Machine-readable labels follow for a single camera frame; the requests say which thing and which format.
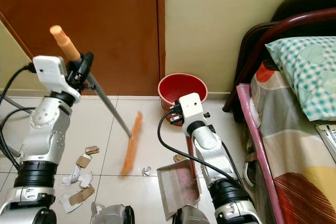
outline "checkered pillowcase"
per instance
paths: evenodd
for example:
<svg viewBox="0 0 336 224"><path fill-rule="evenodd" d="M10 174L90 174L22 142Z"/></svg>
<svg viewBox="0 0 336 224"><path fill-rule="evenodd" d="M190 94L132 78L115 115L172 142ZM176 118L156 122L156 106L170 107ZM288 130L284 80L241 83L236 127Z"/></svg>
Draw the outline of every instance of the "checkered pillowcase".
<svg viewBox="0 0 336 224"><path fill-rule="evenodd" d="M279 39L266 47L309 121L336 121L336 36Z"/></svg>

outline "pink bed frame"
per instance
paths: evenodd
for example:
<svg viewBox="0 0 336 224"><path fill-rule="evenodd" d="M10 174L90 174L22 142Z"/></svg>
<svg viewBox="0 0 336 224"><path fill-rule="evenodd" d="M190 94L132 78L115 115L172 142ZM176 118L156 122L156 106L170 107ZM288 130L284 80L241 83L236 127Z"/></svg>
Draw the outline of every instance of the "pink bed frame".
<svg viewBox="0 0 336 224"><path fill-rule="evenodd" d="M237 94L240 100L240 104L243 110L244 117L246 119L247 126L252 135L254 145L256 147L257 158L261 166L261 170L263 171L264 178L266 181L266 186L268 189L268 193L270 196L271 205L273 208L274 216L277 224L284 224L284 217L282 215L280 204L278 200L278 196L275 190L272 173L269 168L269 164L267 161L266 152L264 149L264 144L262 143L262 139L259 133L258 126L252 116L250 109L250 99L251 99L251 91L249 84L240 84L237 87Z"/></svg>

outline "bed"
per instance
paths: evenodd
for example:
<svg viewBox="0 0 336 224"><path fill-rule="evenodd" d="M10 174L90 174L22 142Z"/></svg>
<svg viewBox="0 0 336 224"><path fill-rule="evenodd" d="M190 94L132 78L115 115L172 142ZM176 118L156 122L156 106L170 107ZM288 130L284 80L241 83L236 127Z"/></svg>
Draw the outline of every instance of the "bed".
<svg viewBox="0 0 336 224"><path fill-rule="evenodd" d="M315 129L325 122L307 119L265 48L279 38L335 36L334 7L336 0L286 0L271 22L253 27L242 41L223 110L248 126L264 223L336 223L336 164Z"/></svg>

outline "broom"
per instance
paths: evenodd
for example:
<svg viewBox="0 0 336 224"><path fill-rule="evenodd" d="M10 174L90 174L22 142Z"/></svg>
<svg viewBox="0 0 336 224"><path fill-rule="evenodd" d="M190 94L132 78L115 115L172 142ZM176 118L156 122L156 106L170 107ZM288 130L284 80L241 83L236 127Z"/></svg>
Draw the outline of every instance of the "broom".
<svg viewBox="0 0 336 224"><path fill-rule="evenodd" d="M62 28L60 26L52 26L50 28L50 33L54 36L56 39L57 44L59 47L62 49L62 51L66 54L68 59L72 61L77 67L80 66L81 58L80 58L80 53L78 50L75 48L73 43L71 42L70 38L63 32ZM105 95L102 87L98 83L98 81L94 78L94 76L89 73L87 80L90 84L94 84L96 86L95 92L97 95L101 98L101 100L105 103L107 108L111 111L111 113L114 115L114 117L118 120L122 128L125 130L127 133L127 136L129 137L128 141L128 148L127 148L127 153L126 153L126 158L123 164L123 167L121 169L121 174L126 175L128 174L134 164L135 160L135 154L136 154L136 147L138 145L138 138L140 134L140 129L142 125L142 114L138 112L137 117L135 119L135 124L132 129L132 132L128 129L126 126L124 120L121 118L115 107L112 105L111 101L108 99L108 97Z"/></svg>

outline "brown door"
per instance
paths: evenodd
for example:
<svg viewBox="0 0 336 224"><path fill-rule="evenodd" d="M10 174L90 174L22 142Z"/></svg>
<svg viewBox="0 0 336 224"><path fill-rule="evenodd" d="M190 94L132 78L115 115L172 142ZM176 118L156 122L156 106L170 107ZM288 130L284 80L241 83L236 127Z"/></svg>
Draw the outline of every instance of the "brown door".
<svg viewBox="0 0 336 224"><path fill-rule="evenodd" d="M64 56L49 27L62 26L107 94L154 95L159 81L156 0L1 0L2 20L26 53Z"/></svg>

